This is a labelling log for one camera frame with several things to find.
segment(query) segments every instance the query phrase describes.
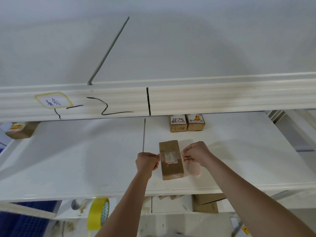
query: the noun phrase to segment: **yellow tape roll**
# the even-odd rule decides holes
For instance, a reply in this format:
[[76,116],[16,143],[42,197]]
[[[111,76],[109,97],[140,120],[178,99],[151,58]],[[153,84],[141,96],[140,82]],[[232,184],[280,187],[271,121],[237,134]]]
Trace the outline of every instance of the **yellow tape roll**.
[[91,205],[88,215],[88,231],[101,229],[101,216],[105,203],[108,202],[110,207],[110,201],[108,198],[95,199]]

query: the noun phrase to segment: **forearm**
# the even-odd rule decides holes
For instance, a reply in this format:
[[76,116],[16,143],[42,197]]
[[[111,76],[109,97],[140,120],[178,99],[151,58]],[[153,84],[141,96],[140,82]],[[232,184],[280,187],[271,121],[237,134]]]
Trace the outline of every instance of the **forearm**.
[[316,236],[299,218],[214,155],[205,167],[253,236]]
[[138,173],[121,201],[95,237],[133,237],[137,235],[148,179]]

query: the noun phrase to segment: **sticker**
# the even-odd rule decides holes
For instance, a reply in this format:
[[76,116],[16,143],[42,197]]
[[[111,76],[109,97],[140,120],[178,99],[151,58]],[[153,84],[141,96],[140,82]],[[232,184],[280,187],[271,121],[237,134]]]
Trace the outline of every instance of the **sticker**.
[[204,123],[203,116],[201,114],[188,115],[189,123]]
[[62,92],[51,92],[34,96],[43,107],[48,109],[67,108],[74,106]]
[[10,130],[8,130],[7,132],[22,131],[25,126],[26,126],[26,122],[14,123],[14,124],[11,126]]
[[244,231],[244,233],[246,234],[246,235],[249,235],[249,230],[248,230],[248,228],[246,227],[246,226],[242,226],[241,227],[241,229]]
[[166,164],[176,164],[178,163],[177,154],[175,151],[165,152]]
[[171,124],[186,124],[185,115],[170,116]]

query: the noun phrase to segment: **hand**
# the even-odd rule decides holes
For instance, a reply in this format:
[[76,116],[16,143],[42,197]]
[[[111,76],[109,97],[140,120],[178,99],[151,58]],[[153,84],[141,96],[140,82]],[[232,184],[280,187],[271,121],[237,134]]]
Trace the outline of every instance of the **hand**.
[[152,171],[158,168],[160,156],[149,152],[140,152],[137,155],[136,167],[137,173],[150,179]]
[[184,162],[198,162],[200,166],[205,167],[206,160],[213,155],[203,141],[192,143],[182,151]]

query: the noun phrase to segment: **right hand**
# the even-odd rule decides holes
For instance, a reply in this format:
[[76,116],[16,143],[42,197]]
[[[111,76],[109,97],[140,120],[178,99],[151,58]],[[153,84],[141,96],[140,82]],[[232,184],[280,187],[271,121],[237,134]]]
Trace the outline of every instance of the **right hand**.
[[213,155],[203,141],[192,143],[182,151],[184,162],[198,162],[200,166],[205,167],[207,159]]

